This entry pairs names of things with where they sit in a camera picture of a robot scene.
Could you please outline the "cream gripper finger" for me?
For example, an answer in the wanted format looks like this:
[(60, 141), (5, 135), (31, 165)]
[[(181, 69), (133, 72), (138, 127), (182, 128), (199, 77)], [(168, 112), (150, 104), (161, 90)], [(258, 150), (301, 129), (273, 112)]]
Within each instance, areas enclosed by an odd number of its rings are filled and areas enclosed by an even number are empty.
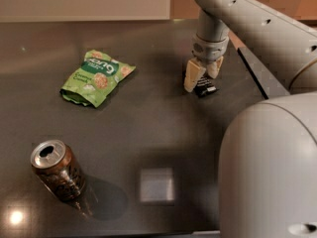
[(218, 76), (223, 59), (223, 57), (219, 57), (207, 65), (207, 73), (211, 78), (215, 79)]
[(197, 59), (190, 59), (186, 65), (184, 89), (187, 92), (192, 92), (205, 71), (206, 68)]

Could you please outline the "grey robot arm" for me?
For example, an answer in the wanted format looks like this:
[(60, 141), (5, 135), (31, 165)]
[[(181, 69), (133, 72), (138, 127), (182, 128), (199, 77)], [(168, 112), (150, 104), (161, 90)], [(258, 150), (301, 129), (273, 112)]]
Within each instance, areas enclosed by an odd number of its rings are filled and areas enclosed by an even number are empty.
[(281, 86), (238, 114), (224, 134), (221, 238), (317, 238), (315, 30), (257, 0), (195, 2), (199, 61), (216, 61), (231, 30)]

